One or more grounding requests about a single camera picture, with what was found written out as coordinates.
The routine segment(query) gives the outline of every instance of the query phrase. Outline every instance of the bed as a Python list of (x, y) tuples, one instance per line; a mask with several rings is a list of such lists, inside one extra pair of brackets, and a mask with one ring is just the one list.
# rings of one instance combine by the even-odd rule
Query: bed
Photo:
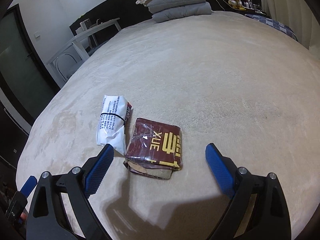
[(127, 142), (138, 117), (178, 125), (184, 166), (163, 181), (130, 174), (115, 156), (89, 198), (113, 239), (206, 239), (228, 204), (205, 161), (211, 142), (252, 174), (277, 174), (294, 239), (320, 202), (319, 67), (294, 39), (232, 12), (125, 28), (37, 118), (17, 187), (30, 175), (62, 174), (96, 156), (103, 96), (123, 95), (133, 106)]

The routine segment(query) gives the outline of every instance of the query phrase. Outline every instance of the blue checkered blanket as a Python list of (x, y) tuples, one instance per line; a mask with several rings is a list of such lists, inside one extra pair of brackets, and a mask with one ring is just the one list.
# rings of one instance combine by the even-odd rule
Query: blue checkered blanket
[(266, 25), (269, 25), (270, 27), (275, 28), (278, 31), (281, 31), (282, 33), (287, 34), (289, 37), (298, 41), (297, 36), (294, 34), (293, 30), (287, 25), (284, 25), (280, 22), (268, 19), (268, 18), (260, 16), (260, 15), (245, 14), (245, 16), (247, 16), (251, 19), (257, 20), (257, 21), (264, 23)]

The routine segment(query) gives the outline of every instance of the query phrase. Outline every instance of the white desk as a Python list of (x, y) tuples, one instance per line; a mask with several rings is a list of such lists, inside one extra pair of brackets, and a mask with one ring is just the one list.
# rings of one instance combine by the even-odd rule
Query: white desk
[(101, 23), (95, 27), (90, 28), (89, 30), (86, 30), (76, 36), (74, 36), (70, 41), (68, 41), (61, 49), (59, 49), (59, 51), (54, 54), (50, 60), (47, 62), (47, 65), (50, 65), (52, 67), (52, 69), (58, 74), (58, 70), (56, 69), (55, 64), (53, 63), (66, 49), (68, 49), (69, 47), (73, 46), (76, 50), (76, 52), (79, 54), (79, 56), (81, 57), (81, 59), (83, 60), (83, 62), (85, 62), (87, 59), (89, 59), (89, 55), (88, 53), (85, 51), (84, 47), (82, 46), (82, 44), (80, 43), (80, 41), (82, 41), (83, 39), (91, 36), (92, 34), (101, 31), (104, 28), (107, 28), (111, 25), (115, 25), (116, 28), (118, 29), (118, 31), (121, 31), (121, 27), (118, 23), (118, 20), (120, 18), (116, 18), (110, 21), (107, 21), (105, 23)]

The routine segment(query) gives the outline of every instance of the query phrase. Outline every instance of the gray pillow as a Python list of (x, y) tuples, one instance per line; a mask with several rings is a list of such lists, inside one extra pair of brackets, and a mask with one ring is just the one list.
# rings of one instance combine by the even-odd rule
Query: gray pillow
[(179, 19), (192, 15), (211, 14), (211, 6), (208, 2), (183, 5), (179, 7), (169, 8), (161, 12), (155, 13), (152, 18), (157, 22), (165, 22), (173, 19)]
[(157, 13), (168, 8), (201, 2), (205, 0), (151, 0), (147, 6), (151, 13)]

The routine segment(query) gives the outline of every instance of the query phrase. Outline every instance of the dark door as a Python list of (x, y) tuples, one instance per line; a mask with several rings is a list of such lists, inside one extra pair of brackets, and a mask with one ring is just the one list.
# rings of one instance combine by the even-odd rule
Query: dark door
[(28, 134), (15, 123), (1, 102), (0, 124), (0, 161), (4, 165), (17, 168)]
[(19, 5), (0, 21), (0, 87), (30, 125), (59, 91), (30, 41)]

